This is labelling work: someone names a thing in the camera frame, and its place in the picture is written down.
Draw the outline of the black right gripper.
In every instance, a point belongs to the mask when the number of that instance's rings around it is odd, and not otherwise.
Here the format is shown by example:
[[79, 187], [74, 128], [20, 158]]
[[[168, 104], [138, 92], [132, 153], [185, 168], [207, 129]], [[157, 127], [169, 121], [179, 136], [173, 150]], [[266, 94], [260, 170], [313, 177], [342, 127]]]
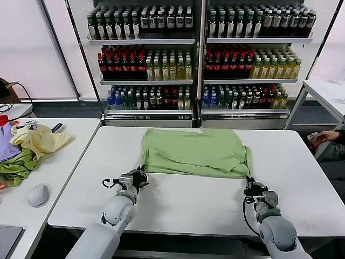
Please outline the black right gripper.
[[268, 187], [266, 185], [255, 181], [253, 177], [246, 177], [246, 187], [244, 189], [245, 196], [262, 196], [263, 192], [265, 191], [268, 191]]

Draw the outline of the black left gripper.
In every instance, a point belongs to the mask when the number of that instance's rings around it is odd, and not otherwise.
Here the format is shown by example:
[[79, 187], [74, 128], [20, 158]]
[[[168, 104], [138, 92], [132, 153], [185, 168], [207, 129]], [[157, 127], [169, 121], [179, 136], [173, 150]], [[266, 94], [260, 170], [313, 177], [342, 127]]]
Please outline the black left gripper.
[[148, 177], [146, 175], [145, 165], [138, 166], [138, 168], [132, 172], [132, 185], [136, 189], [140, 189], [144, 186], [149, 185]]

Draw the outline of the person hand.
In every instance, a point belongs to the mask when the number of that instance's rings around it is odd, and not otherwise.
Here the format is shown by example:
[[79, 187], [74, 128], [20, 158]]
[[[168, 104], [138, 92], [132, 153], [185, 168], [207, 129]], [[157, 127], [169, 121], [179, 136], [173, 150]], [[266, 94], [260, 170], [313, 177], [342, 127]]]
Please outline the person hand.
[[318, 133], [314, 138], [314, 143], [323, 143], [327, 141], [334, 141], [339, 137], [339, 132], [337, 131], [322, 131]]

